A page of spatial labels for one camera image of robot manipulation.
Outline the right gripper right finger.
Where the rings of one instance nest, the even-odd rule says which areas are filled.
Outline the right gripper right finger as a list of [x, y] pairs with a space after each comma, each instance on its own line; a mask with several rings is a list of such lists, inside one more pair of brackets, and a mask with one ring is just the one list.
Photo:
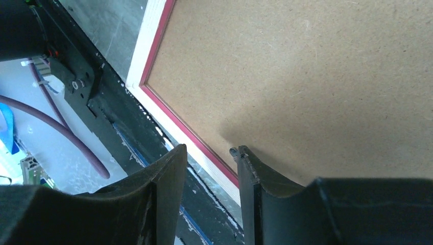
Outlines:
[[236, 151], [246, 244], [432, 244], [432, 180], [317, 178], [301, 186]]

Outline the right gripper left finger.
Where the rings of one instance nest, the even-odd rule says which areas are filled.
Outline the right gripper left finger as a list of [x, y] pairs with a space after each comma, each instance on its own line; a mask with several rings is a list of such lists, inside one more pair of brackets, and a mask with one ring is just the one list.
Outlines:
[[1, 244], [173, 244], [187, 147], [94, 193], [1, 187]]

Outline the brown frame backing board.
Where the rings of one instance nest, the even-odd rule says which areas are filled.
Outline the brown frame backing board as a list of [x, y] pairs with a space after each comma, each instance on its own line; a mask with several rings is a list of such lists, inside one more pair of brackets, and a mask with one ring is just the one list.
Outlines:
[[432, 1], [177, 1], [148, 83], [232, 168], [432, 178]]

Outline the pink wooden picture frame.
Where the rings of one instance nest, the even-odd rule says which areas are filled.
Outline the pink wooden picture frame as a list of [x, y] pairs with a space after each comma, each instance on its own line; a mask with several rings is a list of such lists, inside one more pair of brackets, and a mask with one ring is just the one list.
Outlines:
[[239, 205], [237, 174], [183, 122], [148, 83], [175, 3], [148, 1], [144, 7], [125, 87], [179, 143], [187, 145], [188, 153]]

